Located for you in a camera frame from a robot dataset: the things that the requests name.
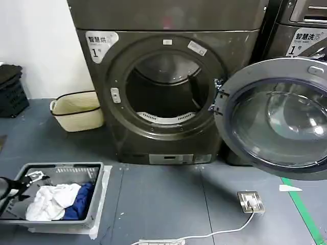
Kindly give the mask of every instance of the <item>gray floor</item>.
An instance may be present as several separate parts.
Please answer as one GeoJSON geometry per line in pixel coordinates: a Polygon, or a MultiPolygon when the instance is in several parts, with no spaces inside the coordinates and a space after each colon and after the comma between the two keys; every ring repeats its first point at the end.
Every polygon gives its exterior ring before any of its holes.
{"type": "MultiPolygon", "coordinates": [[[[279,192],[281,179],[252,167],[222,162],[170,167],[116,162],[106,128],[66,133],[49,113],[49,100],[31,101],[16,119],[0,119],[8,139],[0,153],[0,175],[14,178],[28,162],[102,161],[113,165],[99,235],[33,234],[26,228],[0,227],[0,244],[128,245],[140,238],[173,238],[234,229],[249,217],[236,192],[257,190],[266,213],[239,233],[189,240],[187,244],[315,244],[292,199],[279,192]]],[[[327,181],[294,182],[316,225],[325,235],[327,181]]]]}

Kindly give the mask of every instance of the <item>blue cloth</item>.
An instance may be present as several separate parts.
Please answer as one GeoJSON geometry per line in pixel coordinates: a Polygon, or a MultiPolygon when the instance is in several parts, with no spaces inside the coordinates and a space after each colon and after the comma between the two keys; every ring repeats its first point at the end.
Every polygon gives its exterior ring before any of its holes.
{"type": "Polygon", "coordinates": [[[92,183],[83,185],[76,196],[72,206],[65,209],[63,220],[77,221],[85,219],[87,215],[88,206],[91,202],[94,186],[92,183]]]}

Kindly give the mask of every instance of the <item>electrical socket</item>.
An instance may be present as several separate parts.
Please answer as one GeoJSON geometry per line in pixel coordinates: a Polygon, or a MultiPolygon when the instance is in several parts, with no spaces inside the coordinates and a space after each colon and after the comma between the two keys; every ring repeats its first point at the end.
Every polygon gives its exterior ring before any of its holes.
{"type": "Polygon", "coordinates": [[[255,213],[264,213],[265,207],[262,203],[262,200],[256,191],[239,191],[237,195],[240,199],[241,206],[244,213],[252,213],[252,208],[249,206],[248,201],[254,200],[256,205],[254,206],[255,213]]]}

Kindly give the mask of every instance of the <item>robotic arm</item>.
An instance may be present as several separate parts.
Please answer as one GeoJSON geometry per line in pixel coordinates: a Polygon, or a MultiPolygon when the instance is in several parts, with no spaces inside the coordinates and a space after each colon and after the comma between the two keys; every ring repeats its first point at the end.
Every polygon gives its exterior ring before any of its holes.
{"type": "Polygon", "coordinates": [[[42,171],[35,171],[23,176],[19,180],[10,180],[5,177],[0,177],[0,200],[5,198],[18,198],[18,201],[24,201],[29,198],[29,195],[24,195],[24,192],[35,182],[46,180],[46,176],[42,171]]]}

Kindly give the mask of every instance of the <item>green tape line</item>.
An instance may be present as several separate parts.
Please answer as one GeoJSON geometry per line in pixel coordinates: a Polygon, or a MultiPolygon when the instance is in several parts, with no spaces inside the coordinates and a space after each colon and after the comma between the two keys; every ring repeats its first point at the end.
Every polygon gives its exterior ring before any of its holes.
{"type": "MultiPolygon", "coordinates": [[[[292,186],[292,182],[289,179],[282,178],[282,182],[285,185],[292,186]]],[[[297,210],[299,211],[300,215],[302,216],[303,221],[305,222],[306,226],[308,227],[308,230],[311,233],[312,238],[315,240],[315,243],[317,245],[326,245],[326,243],[324,242],[323,236],[320,234],[319,229],[315,225],[307,208],[303,204],[299,194],[296,191],[290,191],[289,194],[290,194],[297,210]]]]}

